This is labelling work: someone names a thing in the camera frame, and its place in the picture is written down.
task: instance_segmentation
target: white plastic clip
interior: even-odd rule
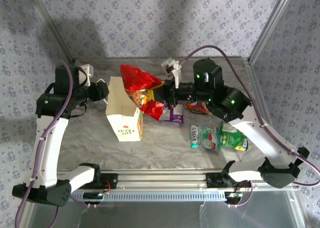
[[[90,86],[90,78],[94,75],[94,68],[90,64],[85,64],[80,66],[85,74],[83,72],[79,71],[79,83],[82,83],[86,80],[85,86]]]
[[[179,64],[179,61],[169,58],[163,61],[161,67],[163,68],[167,76],[173,74],[175,88],[179,88],[179,83],[181,82],[181,65]]]
[[[296,151],[294,149],[290,149],[290,154],[295,153]]]

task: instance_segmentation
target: metal frame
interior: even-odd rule
[[[219,201],[224,200],[224,192],[233,191],[231,188],[207,188],[206,173],[221,172],[221,169],[133,169],[133,170],[105,170],[102,173],[117,173],[118,181],[116,190],[111,190],[113,196],[103,201]],[[58,171],[58,178],[70,171]],[[278,189],[263,181],[253,181],[254,192],[257,191],[286,191],[294,218],[298,227],[312,227],[306,208],[302,201],[300,189],[297,185],[288,185]],[[240,188],[239,191],[249,191],[250,188]],[[100,190],[79,189],[74,196],[79,200],[84,192],[99,192]],[[27,202],[21,216],[21,225],[28,227],[34,203]]]
[[[252,85],[254,97],[260,109],[261,115],[267,121],[267,123],[269,123],[272,126],[272,121],[269,115],[269,111],[268,111],[268,108],[267,108],[267,105],[266,105],[266,102],[265,102],[265,99],[256,75],[256,72],[249,64],[248,59],[244,58],[243,61],[244,61],[246,71],[248,73],[250,83]]]
[[[34,4],[36,10],[39,12],[43,22],[45,23],[45,28],[47,28],[51,32],[54,40],[58,44],[65,60],[69,64],[72,64],[74,61],[74,59],[72,58],[72,54],[69,51],[66,43],[64,42],[64,39],[62,38],[61,34],[59,33],[57,25],[56,25],[55,21],[53,20],[53,18],[51,17],[43,0],[32,0],[32,2]]]

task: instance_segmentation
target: gray work surface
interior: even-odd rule
[[[193,81],[190,59],[182,67],[182,81]],[[225,84],[239,88],[230,67],[224,59],[213,59],[221,65]],[[120,65],[131,64],[166,79],[160,66],[162,59],[113,59],[108,63],[88,61],[95,68],[93,81],[110,76],[120,76]],[[242,59],[232,59],[244,83],[251,89]],[[106,117],[104,101],[88,105],[80,118],[72,118],[63,136],[58,160],[58,170],[73,170],[83,162],[99,164],[107,169],[155,169],[155,168],[223,168],[229,160],[253,160],[263,158],[262,152],[249,142],[249,151],[224,148],[212,151],[204,148],[191,149],[190,126],[219,127],[221,120],[210,115],[195,115],[184,110],[184,124],[159,123],[143,116],[143,136],[138,142],[119,142]]]
[[[54,227],[130,228],[294,228],[286,191],[254,192],[250,203],[231,207],[223,202],[113,202],[86,208],[73,201],[62,207]],[[55,207],[36,204],[29,228],[48,227]]]

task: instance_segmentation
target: candy wrapper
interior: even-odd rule
[[[221,124],[220,145],[236,150],[246,151],[248,149],[248,139],[239,130],[230,124]]]
[[[184,109],[183,103],[178,102],[175,107],[168,107],[168,104],[164,105],[163,113],[160,117],[160,122],[168,122],[168,123],[184,123]]]
[[[190,127],[191,149],[203,147],[211,150],[220,150],[219,129],[207,128],[198,125]]]
[[[153,90],[163,85],[163,80],[138,67],[122,64],[120,67],[125,92],[145,114],[159,120],[164,104],[155,101]]]

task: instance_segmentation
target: floral wallpaper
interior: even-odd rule
[[[277,0],[43,0],[76,59],[248,57]],[[204,50],[199,56],[220,56]]]
[[[290,0],[253,65],[272,124],[292,144],[309,149],[320,168],[320,0]],[[319,177],[306,165],[299,180]],[[302,188],[315,227],[320,227],[320,188]]]
[[[36,99],[54,79],[60,51],[31,0],[0,0],[0,227],[13,227],[11,195],[31,161]]]

